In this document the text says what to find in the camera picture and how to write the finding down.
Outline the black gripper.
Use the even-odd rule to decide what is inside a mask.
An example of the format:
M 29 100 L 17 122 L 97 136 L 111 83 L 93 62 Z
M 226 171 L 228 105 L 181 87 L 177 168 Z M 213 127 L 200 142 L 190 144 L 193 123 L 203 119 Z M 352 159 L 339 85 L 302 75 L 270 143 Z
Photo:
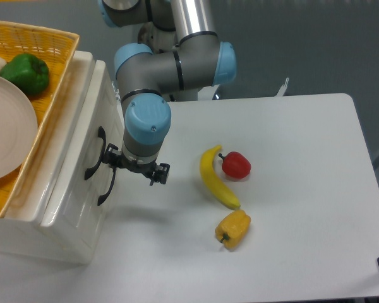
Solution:
M 139 157 L 121 151 L 116 145 L 109 143 L 105 148 L 102 162 L 112 169 L 126 169 L 130 172 L 143 174 L 150 179 L 150 186 L 155 183 L 166 184 L 170 165 L 168 163 L 156 163 L 157 156 Z

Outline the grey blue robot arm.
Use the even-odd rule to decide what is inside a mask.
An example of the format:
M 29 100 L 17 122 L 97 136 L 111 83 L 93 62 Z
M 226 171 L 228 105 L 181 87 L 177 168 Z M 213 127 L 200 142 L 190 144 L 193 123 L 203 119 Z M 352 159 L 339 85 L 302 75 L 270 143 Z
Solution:
M 104 161 L 112 169 L 144 175 L 165 184 L 169 165 L 157 156 L 171 125 L 165 97 L 231 82 L 237 73 L 233 46 L 219 39 L 208 1 L 100 1 L 111 27 L 151 23 L 174 40 L 167 50 L 131 43 L 114 56 L 124 134 L 120 148 L 109 147 Z

